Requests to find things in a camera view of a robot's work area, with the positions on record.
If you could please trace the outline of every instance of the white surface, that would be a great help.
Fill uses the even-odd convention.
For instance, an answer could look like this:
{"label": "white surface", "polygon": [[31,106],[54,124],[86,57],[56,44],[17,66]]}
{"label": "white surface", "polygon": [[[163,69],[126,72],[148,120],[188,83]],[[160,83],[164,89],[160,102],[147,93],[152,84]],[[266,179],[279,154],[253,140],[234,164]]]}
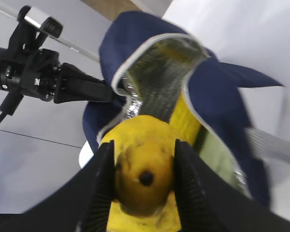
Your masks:
{"label": "white surface", "polygon": [[88,141],[84,144],[82,147],[81,152],[79,153],[78,157],[78,163],[81,168],[84,168],[84,166],[89,162],[89,160],[93,157],[93,152],[90,148],[90,145]]}
{"label": "white surface", "polygon": [[172,0],[131,0],[142,11],[162,17]]}
{"label": "white surface", "polygon": [[[290,0],[173,0],[164,19],[195,35],[221,61],[256,69],[284,84],[278,136],[290,141]],[[290,219],[290,166],[269,162],[273,210]]]}
{"label": "white surface", "polygon": [[238,88],[252,125],[271,135],[277,135],[285,88],[281,86]]}

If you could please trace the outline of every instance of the white fabric trim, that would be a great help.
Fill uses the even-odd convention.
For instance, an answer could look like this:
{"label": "white fabric trim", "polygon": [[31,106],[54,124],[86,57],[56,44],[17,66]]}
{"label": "white fabric trim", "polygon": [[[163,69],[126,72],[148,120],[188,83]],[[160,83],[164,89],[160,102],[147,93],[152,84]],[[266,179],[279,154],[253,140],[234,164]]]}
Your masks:
{"label": "white fabric trim", "polygon": [[125,115],[125,113],[128,110],[128,107],[130,106],[131,102],[132,102],[132,98],[130,95],[127,96],[126,99],[126,104],[122,107],[120,113],[114,117],[106,126],[104,126],[97,134],[97,142],[99,144],[99,146],[101,145],[101,141],[102,141],[102,137],[105,134],[105,132],[111,128],[113,128],[114,126],[116,126],[119,122],[121,122],[123,116]]}

